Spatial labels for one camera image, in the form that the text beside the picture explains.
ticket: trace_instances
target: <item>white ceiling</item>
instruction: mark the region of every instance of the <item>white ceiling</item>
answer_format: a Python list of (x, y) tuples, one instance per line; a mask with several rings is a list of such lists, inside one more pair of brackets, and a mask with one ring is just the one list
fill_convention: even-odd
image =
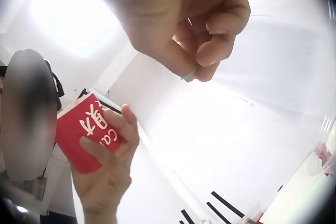
[[(65, 91), (63, 106), (77, 98), (83, 88), (95, 87), (101, 93), (107, 93), (118, 75), (137, 54), (121, 26), (116, 24), (114, 36), (89, 57), (78, 57), (46, 36), (41, 27), (37, 26), (30, 12), (31, 2), (32, 0), (2, 2), (4, 12), (0, 19), (0, 42), (2, 50), (7, 52), (1, 54), (0, 60), (8, 64), (17, 50), (25, 49), (33, 49), (48, 59)], [(63, 11), (62, 14), (66, 16), (66, 8), (58, 11)]]

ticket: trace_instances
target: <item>wrist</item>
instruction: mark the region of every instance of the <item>wrist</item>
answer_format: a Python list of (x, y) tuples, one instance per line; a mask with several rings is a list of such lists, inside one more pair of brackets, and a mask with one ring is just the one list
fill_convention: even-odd
[(84, 210), (85, 224), (117, 224), (117, 211), (95, 212)]

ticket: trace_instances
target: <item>red paper cup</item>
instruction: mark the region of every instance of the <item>red paper cup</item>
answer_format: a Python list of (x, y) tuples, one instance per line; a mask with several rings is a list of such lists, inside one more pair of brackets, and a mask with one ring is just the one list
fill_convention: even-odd
[(89, 93), (57, 116), (55, 141), (80, 173), (91, 173), (101, 166), (79, 145), (82, 136), (100, 143), (111, 152), (115, 152), (123, 141), (102, 115), (102, 105), (93, 93)]

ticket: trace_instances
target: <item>green rubber band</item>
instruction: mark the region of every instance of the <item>green rubber band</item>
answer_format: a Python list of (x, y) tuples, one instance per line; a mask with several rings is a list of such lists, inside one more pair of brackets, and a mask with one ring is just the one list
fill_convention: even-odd
[(184, 77), (181, 77), (181, 80), (184, 80), (186, 78), (189, 78), (191, 75), (193, 75), (196, 72), (197, 66), (194, 67), (194, 69), (191, 71), (191, 73), (187, 74)]

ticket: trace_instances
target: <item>pink object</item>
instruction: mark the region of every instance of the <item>pink object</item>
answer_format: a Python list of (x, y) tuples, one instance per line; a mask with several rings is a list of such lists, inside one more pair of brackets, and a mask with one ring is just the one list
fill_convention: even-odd
[(319, 142), (315, 148), (315, 153), (322, 160), (322, 166), (324, 166), (331, 157), (331, 153), (327, 150), (325, 143)]

